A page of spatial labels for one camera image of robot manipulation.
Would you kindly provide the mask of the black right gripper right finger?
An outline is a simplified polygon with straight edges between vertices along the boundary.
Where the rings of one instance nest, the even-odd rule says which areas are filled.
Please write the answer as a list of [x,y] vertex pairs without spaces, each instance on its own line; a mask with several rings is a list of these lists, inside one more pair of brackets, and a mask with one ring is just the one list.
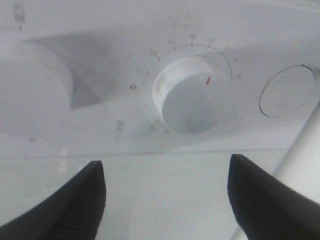
[[227,195],[249,240],[318,240],[320,205],[286,186],[242,154],[232,154]]

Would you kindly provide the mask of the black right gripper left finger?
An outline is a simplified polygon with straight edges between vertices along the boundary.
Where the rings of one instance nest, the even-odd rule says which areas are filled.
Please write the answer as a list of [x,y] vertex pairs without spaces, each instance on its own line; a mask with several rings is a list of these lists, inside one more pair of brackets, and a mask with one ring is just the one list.
[[2,240],[94,240],[106,207],[100,160],[89,162],[48,198],[0,227]]

